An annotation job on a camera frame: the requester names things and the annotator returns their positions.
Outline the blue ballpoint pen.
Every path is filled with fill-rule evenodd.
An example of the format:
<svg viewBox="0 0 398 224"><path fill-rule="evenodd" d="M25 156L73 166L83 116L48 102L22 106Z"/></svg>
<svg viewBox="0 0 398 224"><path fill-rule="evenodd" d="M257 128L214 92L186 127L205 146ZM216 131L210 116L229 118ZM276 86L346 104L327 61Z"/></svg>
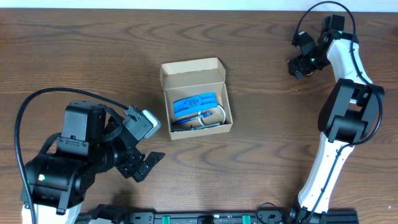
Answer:
<svg viewBox="0 0 398 224"><path fill-rule="evenodd" d="M172 125L180 125L180 124L183 124L183 123L187 123L189 121L193 121L195 119L206 118L206 117L211 116L211 115L213 115L213 113L198 114L196 116L192 116L192 117L189 117L189 118L184 118L184 119L180 119L178 121L175 121L175 122L172 123Z"/></svg>

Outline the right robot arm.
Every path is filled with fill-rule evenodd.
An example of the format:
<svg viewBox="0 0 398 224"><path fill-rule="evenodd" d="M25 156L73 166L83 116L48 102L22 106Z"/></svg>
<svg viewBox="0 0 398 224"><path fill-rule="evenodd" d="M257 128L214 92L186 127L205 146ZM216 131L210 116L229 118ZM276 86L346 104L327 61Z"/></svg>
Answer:
<svg viewBox="0 0 398 224"><path fill-rule="evenodd" d="M354 147L372 136L382 116L384 89L366 75L355 34L344 31L343 16L323 20L321 35L313 40L306 32L292 41L301 54L288 62L289 73L297 79L331 65L335 87L318 117L320 145L310 175L297 196L291 223L326 223L330 195Z"/></svg>

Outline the blue plastic case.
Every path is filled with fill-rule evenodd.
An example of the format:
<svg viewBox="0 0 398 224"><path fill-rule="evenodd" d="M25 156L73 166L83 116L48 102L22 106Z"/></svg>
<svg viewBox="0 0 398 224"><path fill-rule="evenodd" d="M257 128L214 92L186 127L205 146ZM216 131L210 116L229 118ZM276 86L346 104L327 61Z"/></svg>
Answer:
<svg viewBox="0 0 398 224"><path fill-rule="evenodd" d="M173 103L174 116L179 118L210 108L216 108L217 106L218 102L215 93L203 93L175 101Z"/></svg>

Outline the white tape roll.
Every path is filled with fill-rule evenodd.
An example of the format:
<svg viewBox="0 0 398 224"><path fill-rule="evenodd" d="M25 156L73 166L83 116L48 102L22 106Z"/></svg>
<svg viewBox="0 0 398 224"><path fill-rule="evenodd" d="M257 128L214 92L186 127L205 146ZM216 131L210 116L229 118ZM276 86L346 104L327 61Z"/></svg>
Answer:
<svg viewBox="0 0 398 224"><path fill-rule="evenodd" d="M198 121L201 126L213 123L220 123L220 125L223 125L226 121L226 112L221 105L218 105L215 108L210 108L205 111L198 112L198 114L203 113L213 113L213 115L199 119Z"/></svg>

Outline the grey Sharpie marker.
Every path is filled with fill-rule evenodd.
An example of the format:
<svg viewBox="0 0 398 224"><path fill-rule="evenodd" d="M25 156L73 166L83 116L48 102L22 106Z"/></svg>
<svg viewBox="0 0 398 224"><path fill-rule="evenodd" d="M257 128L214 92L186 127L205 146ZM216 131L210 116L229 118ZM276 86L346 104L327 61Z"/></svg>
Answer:
<svg viewBox="0 0 398 224"><path fill-rule="evenodd" d="M172 131L173 132L179 132L179 131L191 131L191 130L196 130L198 129L199 126L193 126L192 124L190 126L179 126L179 127L173 127Z"/></svg>

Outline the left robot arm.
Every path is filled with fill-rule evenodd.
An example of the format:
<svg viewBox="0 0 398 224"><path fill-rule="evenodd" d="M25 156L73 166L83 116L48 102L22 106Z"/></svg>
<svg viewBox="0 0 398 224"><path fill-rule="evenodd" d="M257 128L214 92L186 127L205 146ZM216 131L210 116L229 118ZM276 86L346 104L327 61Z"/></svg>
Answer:
<svg viewBox="0 0 398 224"><path fill-rule="evenodd" d="M74 223L96 175L112 168L136 182L147 177L164 153L145 155L136 146L161 123L150 111L133 106L124 113L122 117L95 101L70 102L62 132L50 136L25 165L33 204L22 193L24 223L30 223L30 217L34 223Z"/></svg>

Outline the white Toyo whiteboard marker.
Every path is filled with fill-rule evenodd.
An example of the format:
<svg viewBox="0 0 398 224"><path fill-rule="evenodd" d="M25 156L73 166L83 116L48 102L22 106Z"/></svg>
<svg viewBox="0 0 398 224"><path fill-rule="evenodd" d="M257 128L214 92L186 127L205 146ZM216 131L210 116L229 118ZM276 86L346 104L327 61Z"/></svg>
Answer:
<svg viewBox="0 0 398 224"><path fill-rule="evenodd" d="M199 126L199 127L194 127L194 128L190 128L190 131L194 131L194 130L201 130L201 129L206 129L206 128L214 128L220 126L220 123L213 123L213 124L206 124L204 126Z"/></svg>

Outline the brown cardboard box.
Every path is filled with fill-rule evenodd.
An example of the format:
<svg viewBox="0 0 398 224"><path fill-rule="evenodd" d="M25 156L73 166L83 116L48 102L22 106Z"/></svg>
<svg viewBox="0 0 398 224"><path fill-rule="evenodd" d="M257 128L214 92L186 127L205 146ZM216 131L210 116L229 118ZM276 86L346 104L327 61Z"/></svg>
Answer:
<svg viewBox="0 0 398 224"><path fill-rule="evenodd" d="M231 130L233 118L226 88L226 70L218 58L164 63L160 67L160 82L164 92L167 126L172 140L227 133ZM193 113L176 118L173 103L209 92L215 93L218 104L225 110L225 123L214 128L173 132L173 127L190 126L191 124L201 126L198 119L180 125L172 125L173 122L180 119L198 115L198 113Z"/></svg>

